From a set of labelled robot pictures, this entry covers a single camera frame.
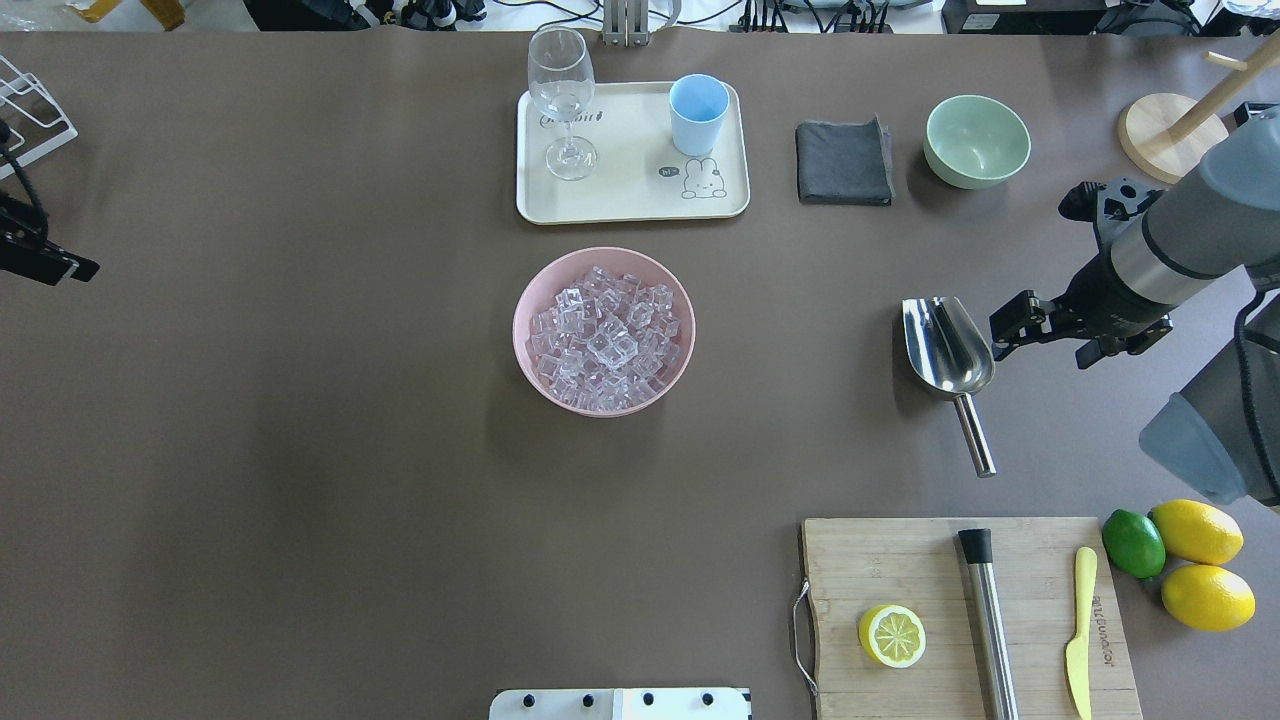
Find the white wire rack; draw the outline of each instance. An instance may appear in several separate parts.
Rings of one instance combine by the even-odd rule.
[[[0,119],[13,131],[5,149],[23,165],[77,135],[76,126],[40,79],[15,68],[4,55],[0,55]],[[8,163],[0,165],[0,179],[10,174],[13,168]]]

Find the glass base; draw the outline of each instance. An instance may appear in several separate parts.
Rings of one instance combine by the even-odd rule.
[[[585,137],[562,137],[547,146],[547,169],[561,179],[585,178],[595,169],[599,158],[595,146]]]

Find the wine glass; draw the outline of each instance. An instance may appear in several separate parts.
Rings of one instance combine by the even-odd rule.
[[[529,41],[529,95],[544,115],[564,127],[563,137],[547,147],[547,169],[567,181],[591,174],[599,159],[595,146],[575,137],[571,127],[595,96],[591,56],[580,32],[547,26],[534,33]]]

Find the blue cup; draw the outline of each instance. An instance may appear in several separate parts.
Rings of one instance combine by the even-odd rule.
[[[685,76],[672,83],[667,99],[676,150],[694,158],[709,155],[724,126],[728,88],[712,76]]]

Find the black box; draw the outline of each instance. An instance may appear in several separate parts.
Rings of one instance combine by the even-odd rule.
[[[942,24],[963,35],[1088,35],[1106,12],[1103,0],[1027,0],[1025,5],[947,0]]]

